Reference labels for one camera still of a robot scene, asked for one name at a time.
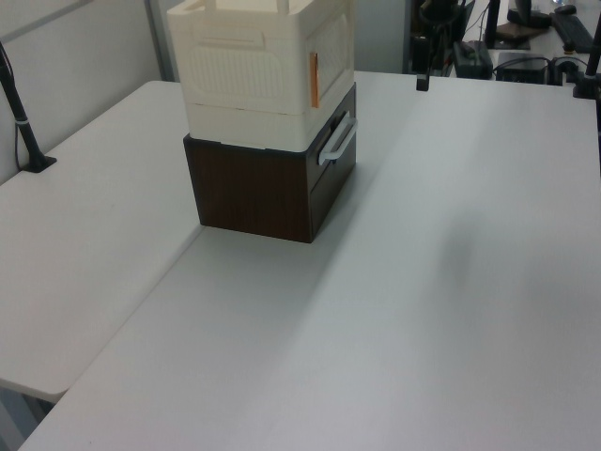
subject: brown drawer unit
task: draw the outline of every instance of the brown drawer unit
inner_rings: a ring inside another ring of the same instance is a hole
[[[186,136],[201,224],[312,242],[355,165],[355,105],[353,86],[304,152],[241,148]],[[325,155],[332,159],[323,161]]]

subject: white plastic container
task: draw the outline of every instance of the white plastic container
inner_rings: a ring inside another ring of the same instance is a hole
[[[167,13],[195,139],[305,151],[351,89],[354,0],[187,0]]]

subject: white tabletop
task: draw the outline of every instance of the white tabletop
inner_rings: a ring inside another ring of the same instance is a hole
[[[0,386],[59,399],[197,235],[186,132],[150,83],[0,187]]]
[[[601,447],[594,103],[356,79],[316,241],[205,228],[23,451]]]

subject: desk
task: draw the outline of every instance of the desk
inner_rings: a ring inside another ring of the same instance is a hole
[[[597,27],[597,22],[599,20],[599,13],[601,12],[601,3],[598,0],[577,0],[574,2],[577,6],[578,12],[577,16],[584,24],[584,26],[589,30],[592,36],[594,36],[594,31]],[[533,8],[549,14],[553,12],[558,5],[551,2],[551,0],[532,0]],[[488,5],[487,1],[477,0],[474,5],[473,12],[470,18],[470,24],[474,23],[476,18],[480,15],[482,11]],[[501,0],[501,7],[499,11],[499,20],[498,24],[507,23],[507,10],[509,8],[509,0]],[[486,27],[486,18],[484,20],[484,28],[482,31],[482,40],[484,40],[484,32]],[[478,40],[480,38],[480,22],[475,25],[470,31],[466,33],[466,36],[463,38],[464,41],[470,40]],[[533,54],[542,54],[543,56],[551,59],[553,57],[562,57],[566,56],[563,52],[563,41],[555,31],[555,28],[551,27],[548,29],[546,33],[541,36],[537,36],[530,40],[531,49],[529,51],[519,51],[519,50],[491,50],[490,55],[493,60],[493,64],[496,66],[499,58],[500,52],[527,52]],[[588,62],[589,56],[588,54],[572,54],[569,56],[574,56],[583,61]]]
[[[601,447],[594,103],[356,80],[316,241],[205,228],[23,451]]]
[[[150,83],[0,187],[0,386],[56,402],[198,234],[186,132]]]

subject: black cable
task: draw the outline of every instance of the black cable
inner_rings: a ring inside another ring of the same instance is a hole
[[[479,42],[482,42],[482,28],[485,26],[485,13],[488,11],[488,8],[490,8],[490,3],[486,5],[485,10],[482,12],[482,20],[480,21],[480,38],[478,38]]]
[[[476,18],[476,20],[473,24],[471,24],[468,28],[466,28],[466,33],[468,33],[474,26],[476,26],[478,24],[478,21],[482,18],[482,16],[484,16],[486,14],[487,9],[488,9],[488,7],[486,7],[485,10],[480,13],[480,15]]]
[[[17,170],[21,172],[21,165],[19,164],[19,126],[15,124],[15,164],[17,164]]]
[[[516,58],[516,59],[510,59],[509,61],[505,61],[502,64],[499,64],[495,69],[493,69],[493,73],[495,73],[498,69],[504,69],[508,66],[513,66],[515,64],[518,63],[524,63],[526,61],[546,61],[547,64],[549,64],[551,61],[548,58],[545,58],[544,56],[531,56],[531,57],[524,57],[524,58]]]
[[[0,42],[0,53],[2,53],[2,58],[7,62],[8,72],[10,72],[10,78],[12,81],[15,81],[15,72],[12,70],[12,65],[10,64],[10,60],[8,59],[7,51],[4,50],[4,46],[2,42]]]
[[[2,59],[7,63],[8,72],[10,73],[10,78],[12,79],[12,83],[15,83],[15,72],[12,70],[12,65],[10,64],[10,59],[8,58],[7,51],[4,50],[4,46],[2,42],[0,42],[0,53],[2,54]],[[19,126],[15,122],[15,164],[17,166],[17,170],[21,172],[21,165],[19,164]]]
[[[584,61],[582,61],[580,58],[576,58],[576,57],[573,57],[573,56],[559,56],[559,57],[555,58],[555,61],[557,62],[560,59],[573,59],[574,61],[578,61],[579,63],[582,63],[585,66],[588,66],[588,64],[585,63]]]

